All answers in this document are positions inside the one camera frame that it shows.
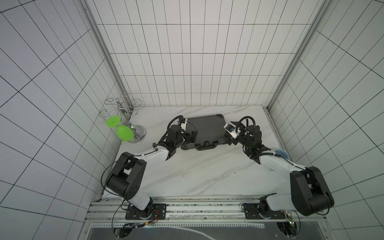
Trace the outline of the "dark grey poker set case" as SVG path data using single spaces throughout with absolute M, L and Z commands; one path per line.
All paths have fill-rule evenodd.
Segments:
M 225 145 L 226 120 L 222 114 L 188 118 L 186 132 L 197 132 L 192 143 L 185 140 L 181 145 L 182 150 L 196 149 L 198 151 L 214 149 L 218 145 Z

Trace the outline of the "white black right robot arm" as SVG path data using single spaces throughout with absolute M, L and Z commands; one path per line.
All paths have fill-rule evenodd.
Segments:
M 287 190 L 260 198 L 257 211 L 262 218 L 267 219 L 271 213 L 279 211 L 296 211 L 303 216 L 325 216 L 335 205 L 320 169 L 298 165 L 290 160 L 285 151 L 272 151 L 264 146 L 262 132 L 255 123 L 231 122 L 224 129 L 228 145 L 241 144 L 249 159 L 278 173 L 289 183 Z

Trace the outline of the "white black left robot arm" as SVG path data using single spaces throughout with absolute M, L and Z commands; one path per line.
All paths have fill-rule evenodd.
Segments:
M 191 124 L 177 124 L 167 128 L 153 149 L 141 154 L 123 153 L 105 180 L 105 186 L 140 211 L 152 204 L 152 199 L 140 190 L 146 167 L 169 160 L 183 143 L 194 143 L 198 131 Z

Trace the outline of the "light blue ceramic mug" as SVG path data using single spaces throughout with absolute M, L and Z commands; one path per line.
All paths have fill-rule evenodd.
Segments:
M 286 151 L 282 150 L 282 149 L 276 149 L 275 150 L 275 154 L 276 155 L 280 155 L 282 158 L 290 160 L 289 154 Z

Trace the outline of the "green plastic wine glass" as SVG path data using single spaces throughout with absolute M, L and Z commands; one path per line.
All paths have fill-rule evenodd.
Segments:
M 123 142 L 129 142 L 133 139 L 134 133 L 131 128 L 120 125 L 121 118 L 119 116 L 112 116 L 107 119 L 106 125 L 109 128 L 116 128 L 117 137 Z

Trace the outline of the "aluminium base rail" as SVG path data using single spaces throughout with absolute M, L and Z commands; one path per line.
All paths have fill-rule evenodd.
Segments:
M 303 224 L 323 222 L 320 215 L 305 217 L 292 211 L 276 211 L 262 215 L 258 198 L 154 198 L 147 213 L 120 199 L 91 203 L 86 222 L 95 227 L 120 228 L 126 223 L 151 227 L 261 227 L 264 222 Z

